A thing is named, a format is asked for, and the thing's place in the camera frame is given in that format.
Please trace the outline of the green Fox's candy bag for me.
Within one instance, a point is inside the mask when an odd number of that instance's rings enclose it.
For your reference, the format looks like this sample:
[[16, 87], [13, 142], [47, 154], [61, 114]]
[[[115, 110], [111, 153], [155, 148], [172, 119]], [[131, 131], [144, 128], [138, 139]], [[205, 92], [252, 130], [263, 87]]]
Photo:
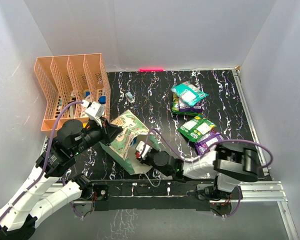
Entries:
[[199, 112], [192, 112], [192, 111], [172, 111], [175, 115], [186, 115], [186, 116], [197, 116]]

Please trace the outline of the purple Fox's candy bag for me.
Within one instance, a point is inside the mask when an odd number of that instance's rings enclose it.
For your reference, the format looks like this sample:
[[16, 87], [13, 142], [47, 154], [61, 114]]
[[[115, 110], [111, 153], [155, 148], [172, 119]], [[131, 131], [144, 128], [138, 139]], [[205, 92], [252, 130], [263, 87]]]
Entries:
[[200, 102], [197, 102], [195, 105], [189, 105], [186, 102], [182, 101], [180, 98], [178, 99], [178, 106], [180, 112], [196, 112], [200, 113], [203, 111], [203, 107]]

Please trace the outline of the teal white candy bag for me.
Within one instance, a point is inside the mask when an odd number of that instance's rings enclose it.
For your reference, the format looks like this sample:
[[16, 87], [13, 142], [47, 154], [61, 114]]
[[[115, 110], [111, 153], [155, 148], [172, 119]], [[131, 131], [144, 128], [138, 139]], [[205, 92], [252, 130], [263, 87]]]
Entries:
[[188, 81], [173, 86], [171, 91], [189, 106], [194, 106], [208, 96], [207, 93], [201, 91]]

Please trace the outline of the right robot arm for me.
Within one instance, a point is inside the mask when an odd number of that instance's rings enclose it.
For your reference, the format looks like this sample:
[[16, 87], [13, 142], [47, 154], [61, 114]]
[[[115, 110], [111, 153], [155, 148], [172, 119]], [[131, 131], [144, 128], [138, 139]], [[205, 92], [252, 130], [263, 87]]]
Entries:
[[181, 160], [141, 141], [136, 146], [136, 159], [174, 181], [187, 182], [212, 178], [213, 185], [198, 187], [200, 199], [229, 199], [241, 182], [254, 183], [259, 178], [258, 151], [247, 144], [216, 142], [195, 160]]

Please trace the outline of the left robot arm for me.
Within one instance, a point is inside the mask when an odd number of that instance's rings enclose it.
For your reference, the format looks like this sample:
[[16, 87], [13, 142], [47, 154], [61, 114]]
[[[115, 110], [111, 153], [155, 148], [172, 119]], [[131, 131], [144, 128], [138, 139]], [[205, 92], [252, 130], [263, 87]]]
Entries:
[[93, 183], [83, 174], [69, 180], [49, 196], [43, 194], [75, 164], [76, 157], [101, 142], [110, 145], [123, 131], [122, 127], [89, 120], [66, 121], [39, 156], [30, 175], [0, 209], [0, 240], [28, 240], [36, 228], [50, 215], [77, 199], [87, 200], [94, 194]]

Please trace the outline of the green illustrated paper bag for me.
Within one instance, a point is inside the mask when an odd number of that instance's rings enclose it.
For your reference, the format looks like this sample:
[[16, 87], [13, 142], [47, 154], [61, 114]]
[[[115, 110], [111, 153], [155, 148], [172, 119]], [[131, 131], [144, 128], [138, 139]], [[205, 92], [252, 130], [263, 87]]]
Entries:
[[136, 146], [140, 141], [145, 141], [149, 129], [130, 110], [126, 110], [112, 124], [123, 128], [121, 134], [110, 144], [101, 143], [102, 149], [109, 154], [129, 175], [144, 175], [153, 167], [142, 164], [136, 159]]

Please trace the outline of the orange green Fox's bag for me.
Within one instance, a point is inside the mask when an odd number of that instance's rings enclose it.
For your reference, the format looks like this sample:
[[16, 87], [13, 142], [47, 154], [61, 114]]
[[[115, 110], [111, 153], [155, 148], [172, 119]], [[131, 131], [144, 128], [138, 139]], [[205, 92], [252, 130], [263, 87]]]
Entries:
[[210, 132], [216, 125], [199, 113], [191, 120], [184, 123], [177, 130], [190, 142], [197, 143], [205, 134]]

